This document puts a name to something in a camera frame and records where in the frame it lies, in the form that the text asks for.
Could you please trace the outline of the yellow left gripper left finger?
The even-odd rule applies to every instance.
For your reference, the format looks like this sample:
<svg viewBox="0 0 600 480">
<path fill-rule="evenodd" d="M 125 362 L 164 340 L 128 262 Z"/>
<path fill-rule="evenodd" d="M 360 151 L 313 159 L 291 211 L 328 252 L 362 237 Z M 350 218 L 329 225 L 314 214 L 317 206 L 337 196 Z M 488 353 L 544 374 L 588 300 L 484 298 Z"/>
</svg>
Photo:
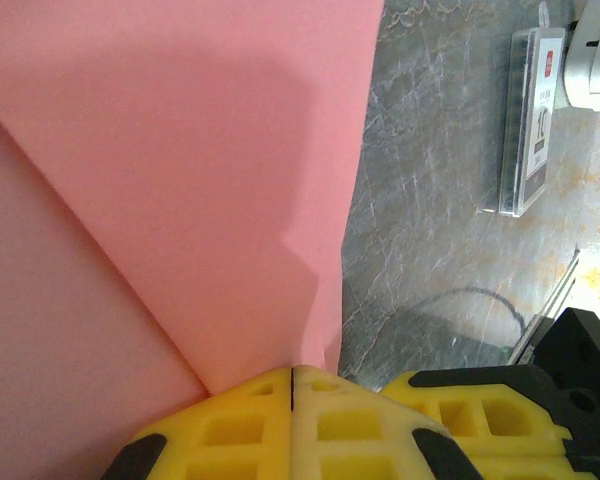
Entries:
<svg viewBox="0 0 600 480">
<path fill-rule="evenodd" d="M 289 479 L 292 370 L 281 368 L 136 434 L 104 479 Z"/>
</svg>

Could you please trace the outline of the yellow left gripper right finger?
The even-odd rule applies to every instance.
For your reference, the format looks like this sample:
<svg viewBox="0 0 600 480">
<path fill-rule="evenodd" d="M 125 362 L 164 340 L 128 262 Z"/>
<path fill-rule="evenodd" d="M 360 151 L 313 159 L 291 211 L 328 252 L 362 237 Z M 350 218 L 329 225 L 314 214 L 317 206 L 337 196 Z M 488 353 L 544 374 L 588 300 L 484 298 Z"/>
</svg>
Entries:
<svg viewBox="0 0 600 480">
<path fill-rule="evenodd" d="M 294 479 L 479 479 L 437 421 L 310 366 L 292 369 Z"/>
</svg>

